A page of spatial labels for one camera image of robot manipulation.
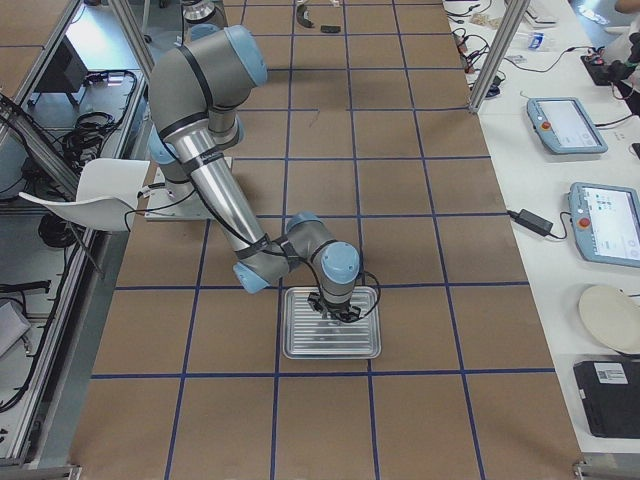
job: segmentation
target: electronic equipment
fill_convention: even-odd
[[[552,153],[603,153],[609,148],[577,98],[531,98],[527,114]]]
[[[640,438],[640,363],[586,361],[573,372],[593,435]]]
[[[635,190],[574,183],[569,210],[585,260],[640,267],[640,201]]]

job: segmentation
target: black box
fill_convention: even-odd
[[[640,438],[640,362],[582,362],[573,367],[596,437]]]

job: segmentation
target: silver tray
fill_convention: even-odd
[[[291,359],[368,359],[380,355],[378,307],[362,320],[342,323],[323,319],[307,303],[317,288],[294,287],[284,295],[282,350]],[[371,287],[356,287],[351,304],[366,313],[377,294]]]

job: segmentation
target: black tool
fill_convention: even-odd
[[[322,33],[340,33],[341,30],[339,25],[320,25]]]
[[[313,28],[315,26],[314,23],[309,20],[309,11],[304,4],[296,7],[296,21],[304,28]]]

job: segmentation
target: power adapter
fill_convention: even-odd
[[[551,233],[551,229],[553,228],[553,223],[549,220],[545,220],[542,217],[539,217],[535,213],[531,213],[529,210],[520,210],[520,213],[514,212],[513,210],[507,210],[509,216],[518,224],[522,225],[524,228],[531,230],[534,233],[537,233],[541,237],[546,237]]]

